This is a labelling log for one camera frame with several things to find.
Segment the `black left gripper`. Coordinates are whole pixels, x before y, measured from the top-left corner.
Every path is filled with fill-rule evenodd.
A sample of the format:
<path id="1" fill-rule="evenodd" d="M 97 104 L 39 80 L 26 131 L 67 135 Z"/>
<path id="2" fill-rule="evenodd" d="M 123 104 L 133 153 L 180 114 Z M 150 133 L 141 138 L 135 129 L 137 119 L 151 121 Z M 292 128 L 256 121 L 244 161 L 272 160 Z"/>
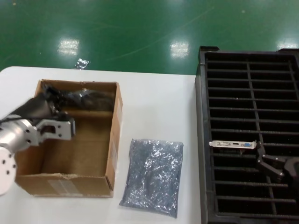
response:
<path id="1" fill-rule="evenodd" d="M 31 98 L 26 103 L 6 116 L 6 122 L 25 119 L 29 122 L 38 122 L 44 119 L 59 120 L 67 112 L 61 106 L 62 93 L 51 85 L 42 86 L 43 93 Z"/>

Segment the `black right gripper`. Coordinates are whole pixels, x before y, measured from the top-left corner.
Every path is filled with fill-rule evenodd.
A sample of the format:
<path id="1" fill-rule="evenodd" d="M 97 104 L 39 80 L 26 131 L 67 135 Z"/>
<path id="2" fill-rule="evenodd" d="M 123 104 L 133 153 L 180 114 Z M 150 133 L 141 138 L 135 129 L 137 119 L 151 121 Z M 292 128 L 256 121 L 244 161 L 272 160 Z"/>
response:
<path id="1" fill-rule="evenodd" d="M 258 142 L 256 145 L 256 160 L 256 168 L 276 182 L 281 182 L 285 176 L 288 185 L 299 184 L 298 157 L 287 159 L 285 163 L 285 159 L 282 157 L 266 154 L 264 147 Z"/>

